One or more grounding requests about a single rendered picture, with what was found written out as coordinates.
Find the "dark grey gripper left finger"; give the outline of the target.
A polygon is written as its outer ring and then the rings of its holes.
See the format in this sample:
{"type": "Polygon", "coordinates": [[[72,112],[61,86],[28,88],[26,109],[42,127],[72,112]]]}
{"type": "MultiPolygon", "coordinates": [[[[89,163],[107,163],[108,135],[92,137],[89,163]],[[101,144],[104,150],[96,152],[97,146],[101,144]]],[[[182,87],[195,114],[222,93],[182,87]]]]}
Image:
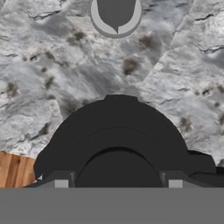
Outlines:
{"type": "Polygon", "coordinates": [[[74,171],[53,171],[48,177],[38,179],[35,183],[28,185],[30,188],[51,187],[51,188],[70,188],[75,187],[74,171]]]}

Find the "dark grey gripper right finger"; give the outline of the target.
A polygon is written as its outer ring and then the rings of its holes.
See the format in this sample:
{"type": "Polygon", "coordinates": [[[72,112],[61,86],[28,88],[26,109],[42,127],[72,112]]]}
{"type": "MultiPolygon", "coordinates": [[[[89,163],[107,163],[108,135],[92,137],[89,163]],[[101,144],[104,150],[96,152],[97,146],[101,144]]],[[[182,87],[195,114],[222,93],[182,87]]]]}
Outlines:
{"type": "Polygon", "coordinates": [[[161,171],[159,177],[163,183],[163,187],[167,188],[214,188],[217,186],[207,179],[199,180],[195,178],[196,174],[199,174],[199,172],[197,171],[191,175],[187,175],[183,171],[161,171]]]}

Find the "black round blender lid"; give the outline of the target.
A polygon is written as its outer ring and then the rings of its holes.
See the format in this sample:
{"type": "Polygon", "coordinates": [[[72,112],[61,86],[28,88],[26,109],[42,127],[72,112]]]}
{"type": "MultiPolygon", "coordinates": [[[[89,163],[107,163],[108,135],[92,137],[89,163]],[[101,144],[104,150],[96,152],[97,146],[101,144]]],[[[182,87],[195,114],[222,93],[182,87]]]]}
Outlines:
{"type": "Polygon", "coordinates": [[[161,171],[219,184],[214,160],[188,150],[175,125],[127,95],[108,95],[73,112],[34,164],[36,180],[75,172],[75,187],[163,187],[161,171]]]}

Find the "grey blender jar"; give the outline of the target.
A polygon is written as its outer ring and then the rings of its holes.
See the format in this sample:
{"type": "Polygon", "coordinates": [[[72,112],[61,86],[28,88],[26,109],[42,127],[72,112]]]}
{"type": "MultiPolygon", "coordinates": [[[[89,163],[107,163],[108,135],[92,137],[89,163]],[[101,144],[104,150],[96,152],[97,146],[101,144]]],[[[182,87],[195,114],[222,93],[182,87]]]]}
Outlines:
{"type": "Polygon", "coordinates": [[[141,0],[92,0],[90,18],[94,28],[105,37],[127,37],[140,25],[141,0]]]}

